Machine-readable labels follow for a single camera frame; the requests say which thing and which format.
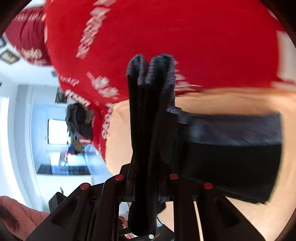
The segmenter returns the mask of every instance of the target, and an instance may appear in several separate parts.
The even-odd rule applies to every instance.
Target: picture frame
[[[3,62],[12,65],[20,60],[20,58],[14,54],[12,51],[6,49],[3,53],[0,54],[0,60]]]
[[[57,104],[59,104],[59,103],[67,104],[67,101],[68,101],[68,97],[64,95],[63,91],[59,87],[57,89],[55,103],[57,103]]]
[[[7,44],[7,43],[6,43],[5,39],[4,39],[3,37],[1,37],[1,38],[0,38],[0,48],[5,47],[6,44]]]

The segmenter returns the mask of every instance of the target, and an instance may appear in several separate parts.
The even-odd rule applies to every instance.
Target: red cap
[[[176,173],[170,174],[170,179],[177,180],[178,178],[179,178],[178,174],[176,174]]]
[[[81,185],[80,185],[80,189],[82,189],[82,190],[87,190],[88,188],[89,188],[89,184],[88,183],[82,183]]]
[[[213,188],[213,184],[212,183],[205,183],[204,188],[207,190],[211,190]]]
[[[115,180],[117,180],[117,181],[121,181],[123,179],[124,179],[124,176],[121,175],[121,174],[118,174],[118,175],[115,176]]]

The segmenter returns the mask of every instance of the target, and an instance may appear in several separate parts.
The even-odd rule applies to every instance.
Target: black mount
[[[105,183],[80,185],[27,238],[27,241],[126,240],[129,229],[118,230],[119,204],[133,201],[130,164]],[[174,202],[175,241],[200,240],[194,202],[204,241],[263,241],[252,224],[211,184],[197,184],[162,172],[158,178],[158,201]],[[151,233],[158,236],[157,229]],[[134,240],[151,240],[137,237]]]

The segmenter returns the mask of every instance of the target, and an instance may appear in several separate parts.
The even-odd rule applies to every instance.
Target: window
[[[69,141],[67,124],[64,120],[48,120],[48,143],[56,145],[66,145]]]

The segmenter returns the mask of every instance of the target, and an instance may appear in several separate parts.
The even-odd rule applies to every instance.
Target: dark hair
[[[19,222],[15,219],[15,217],[8,211],[8,209],[4,206],[0,205],[0,218],[4,220],[9,227],[16,229],[20,226]]]

